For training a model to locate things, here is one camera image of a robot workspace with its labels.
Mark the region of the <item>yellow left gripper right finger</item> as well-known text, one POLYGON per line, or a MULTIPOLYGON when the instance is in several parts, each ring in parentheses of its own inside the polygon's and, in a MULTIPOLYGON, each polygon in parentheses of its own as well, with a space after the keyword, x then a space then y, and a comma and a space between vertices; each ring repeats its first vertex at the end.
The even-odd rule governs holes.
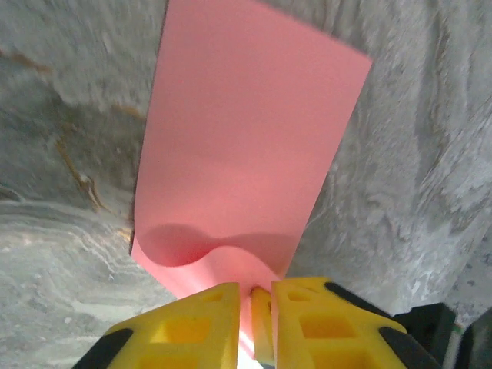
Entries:
POLYGON ((276 368, 439 368, 391 315, 327 278, 251 290, 254 359, 276 368))

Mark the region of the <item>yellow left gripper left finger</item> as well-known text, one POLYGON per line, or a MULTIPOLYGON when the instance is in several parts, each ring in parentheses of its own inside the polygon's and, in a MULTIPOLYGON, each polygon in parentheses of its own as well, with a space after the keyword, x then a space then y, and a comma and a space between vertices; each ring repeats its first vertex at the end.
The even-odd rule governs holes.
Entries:
POLYGON ((112 326, 76 368, 235 368, 240 295, 224 283, 112 326))

